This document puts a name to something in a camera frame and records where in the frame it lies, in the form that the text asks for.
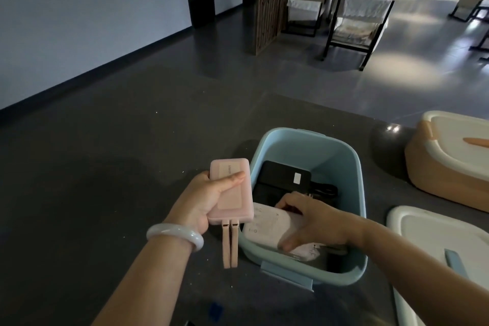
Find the gray table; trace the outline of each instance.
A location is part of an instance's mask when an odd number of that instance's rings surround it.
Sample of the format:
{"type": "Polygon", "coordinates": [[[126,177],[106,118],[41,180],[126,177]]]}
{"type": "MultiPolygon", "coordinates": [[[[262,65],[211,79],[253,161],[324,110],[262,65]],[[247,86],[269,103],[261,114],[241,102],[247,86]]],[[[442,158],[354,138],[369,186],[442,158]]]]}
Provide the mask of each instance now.
{"type": "MultiPolygon", "coordinates": [[[[419,191],[403,148],[413,129],[247,85],[154,67],[128,71],[0,124],[0,315],[3,324],[87,325],[190,179],[213,159],[251,159],[274,127],[350,144],[362,163],[367,215],[384,223],[412,205],[489,230],[486,213],[419,191]]],[[[266,275],[241,254],[222,269],[220,230],[192,255],[175,325],[396,324],[391,287],[369,262],[353,286],[315,292],[266,275]]]]}

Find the light blue plastic bin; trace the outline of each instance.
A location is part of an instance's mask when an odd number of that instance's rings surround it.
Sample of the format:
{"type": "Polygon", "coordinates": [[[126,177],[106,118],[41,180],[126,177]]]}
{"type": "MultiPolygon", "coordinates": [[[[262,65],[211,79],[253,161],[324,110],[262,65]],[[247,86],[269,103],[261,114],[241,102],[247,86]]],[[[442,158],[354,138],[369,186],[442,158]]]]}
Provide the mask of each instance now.
{"type": "MultiPolygon", "coordinates": [[[[348,144],[308,130],[272,129],[263,136],[251,161],[253,187],[262,163],[267,160],[309,170],[313,181],[337,186],[337,207],[366,217],[360,160],[348,144]]],[[[367,256],[358,249],[350,249],[344,257],[341,273],[333,273],[255,245],[241,231],[239,243],[245,255],[261,266],[262,272],[311,291],[313,283],[319,282],[351,285],[362,277],[367,266],[367,256]]]]}

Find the forearm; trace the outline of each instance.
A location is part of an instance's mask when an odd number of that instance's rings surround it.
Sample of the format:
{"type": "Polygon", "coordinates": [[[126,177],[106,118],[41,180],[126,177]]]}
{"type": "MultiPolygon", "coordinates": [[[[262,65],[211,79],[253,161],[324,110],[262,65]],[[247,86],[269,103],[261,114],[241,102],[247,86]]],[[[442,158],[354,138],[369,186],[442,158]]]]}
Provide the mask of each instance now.
{"type": "Polygon", "coordinates": [[[489,292],[456,274],[386,227],[357,220],[352,242],[427,324],[486,324],[489,292]]]}
{"type": "Polygon", "coordinates": [[[174,236],[149,240],[92,326],[169,324],[192,248],[174,236]]]}

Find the white bangle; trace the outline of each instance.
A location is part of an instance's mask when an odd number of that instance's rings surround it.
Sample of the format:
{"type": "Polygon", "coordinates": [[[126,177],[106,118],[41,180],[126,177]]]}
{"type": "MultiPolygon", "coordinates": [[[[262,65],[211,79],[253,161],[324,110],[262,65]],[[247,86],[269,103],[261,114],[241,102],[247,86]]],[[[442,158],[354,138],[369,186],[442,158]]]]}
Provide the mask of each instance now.
{"type": "Polygon", "coordinates": [[[146,238],[149,240],[153,236],[170,235],[177,236],[190,241],[195,245],[194,251],[199,251],[204,246],[204,238],[199,233],[180,224],[159,223],[151,226],[146,232],[146,238]]]}

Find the white lid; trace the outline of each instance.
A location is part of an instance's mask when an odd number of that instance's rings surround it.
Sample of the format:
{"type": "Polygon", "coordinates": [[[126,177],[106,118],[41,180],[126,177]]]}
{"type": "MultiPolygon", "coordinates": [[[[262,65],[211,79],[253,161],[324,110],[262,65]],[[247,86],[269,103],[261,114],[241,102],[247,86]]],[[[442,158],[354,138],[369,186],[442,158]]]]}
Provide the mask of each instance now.
{"type": "Polygon", "coordinates": [[[489,140],[489,121],[443,111],[425,112],[437,139],[426,142],[426,150],[447,168],[489,181],[489,148],[468,144],[464,138],[489,140]]]}
{"type": "MultiPolygon", "coordinates": [[[[489,234],[472,224],[447,216],[398,206],[387,216],[387,227],[446,264],[445,249],[455,251],[470,280],[489,290],[489,234]]],[[[394,290],[400,326],[424,323],[394,290]]]]}

